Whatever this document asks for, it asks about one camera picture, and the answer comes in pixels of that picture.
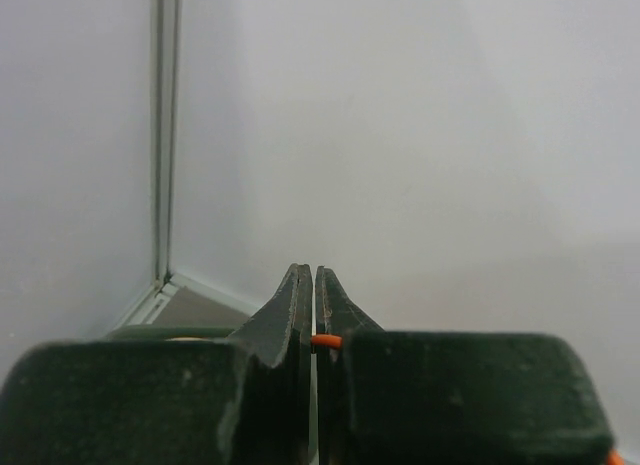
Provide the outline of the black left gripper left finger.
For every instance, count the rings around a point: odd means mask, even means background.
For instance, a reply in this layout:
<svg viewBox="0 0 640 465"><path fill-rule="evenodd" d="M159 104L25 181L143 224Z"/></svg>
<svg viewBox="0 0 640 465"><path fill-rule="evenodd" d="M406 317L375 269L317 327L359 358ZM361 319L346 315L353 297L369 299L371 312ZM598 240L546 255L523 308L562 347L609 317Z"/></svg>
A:
<svg viewBox="0 0 640 465"><path fill-rule="evenodd" d="M233 464L307 464L313 279L292 264L276 292L230 340L248 352Z"/></svg>

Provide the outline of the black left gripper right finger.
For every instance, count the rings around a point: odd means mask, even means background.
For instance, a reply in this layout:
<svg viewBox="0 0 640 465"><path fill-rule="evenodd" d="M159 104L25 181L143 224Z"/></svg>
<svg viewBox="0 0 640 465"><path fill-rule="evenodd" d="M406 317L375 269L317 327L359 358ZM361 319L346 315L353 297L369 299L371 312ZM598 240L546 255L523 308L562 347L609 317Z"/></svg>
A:
<svg viewBox="0 0 640 465"><path fill-rule="evenodd" d="M345 462L348 398L341 345L354 332L382 327L347 295L333 270L320 266L315 278L318 455L321 464Z"/></svg>

